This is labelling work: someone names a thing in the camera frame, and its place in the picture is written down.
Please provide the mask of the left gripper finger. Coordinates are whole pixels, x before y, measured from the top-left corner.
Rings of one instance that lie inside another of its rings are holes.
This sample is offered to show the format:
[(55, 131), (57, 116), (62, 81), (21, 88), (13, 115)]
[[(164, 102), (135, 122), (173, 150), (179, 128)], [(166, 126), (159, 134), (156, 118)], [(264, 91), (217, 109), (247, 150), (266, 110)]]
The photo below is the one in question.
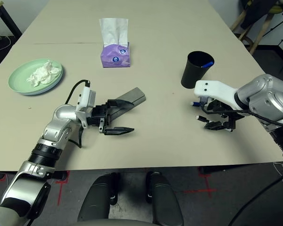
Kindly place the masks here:
[(106, 102), (106, 106), (107, 108), (111, 108), (111, 107), (129, 108), (134, 106), (134, 103), (122, 99), (108, 99)]
[(104, 133), (104, 135), (107, 135), (107, 136), (114, 136), (114, 135), (127, 134), (127, 133), (130, 133), (130, 132), (133, 132), (133, 131), (134, 131), (134, 128), (114, 127), (114, 128), (104, 129), (103, 133)]

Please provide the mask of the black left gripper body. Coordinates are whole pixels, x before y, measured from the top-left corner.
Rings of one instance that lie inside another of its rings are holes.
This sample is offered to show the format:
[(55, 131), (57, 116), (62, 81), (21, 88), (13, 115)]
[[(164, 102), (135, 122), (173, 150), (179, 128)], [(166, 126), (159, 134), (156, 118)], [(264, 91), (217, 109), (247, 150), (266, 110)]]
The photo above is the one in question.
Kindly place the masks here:
[(97, 126), (99, 133), (106, 133), (109, 125), (108, 106), (103, 104), (92, 108), (90, 117), (87, 117), (87, 124), (88, 126)]

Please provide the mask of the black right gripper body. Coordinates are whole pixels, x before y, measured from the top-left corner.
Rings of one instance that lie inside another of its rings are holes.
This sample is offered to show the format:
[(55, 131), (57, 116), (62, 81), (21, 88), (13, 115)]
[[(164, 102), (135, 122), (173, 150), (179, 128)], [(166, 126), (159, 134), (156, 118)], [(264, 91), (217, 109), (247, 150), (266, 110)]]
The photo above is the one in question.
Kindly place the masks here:
[(228, 117), (229, 119), (233, 120), (239, 120), (241, 119), (241, 114), (239, 113), (230, 113), (230, 111), (233, 111), (233, 109), (228, 106), (227, 104), (224, 104), (222, 102), (218, 103), (218, 110), (222, 111), (223, 113), (220, 113), (222, 117)]

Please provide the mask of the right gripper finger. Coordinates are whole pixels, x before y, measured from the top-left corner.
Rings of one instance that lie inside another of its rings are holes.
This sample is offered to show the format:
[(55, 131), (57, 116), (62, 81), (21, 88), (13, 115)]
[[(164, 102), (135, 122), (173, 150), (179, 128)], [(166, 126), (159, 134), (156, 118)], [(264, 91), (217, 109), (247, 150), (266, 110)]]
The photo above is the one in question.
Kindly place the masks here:
[(207, 111), (217, 112), (221, 110), (221, 102), (220, 101), (212, 101), (207, 106)]
[(235, 122), (234, 121), (209, 121), (205, 126), (205, 129), (208, 130), (227, 130), (233, 131), (235, 129)]

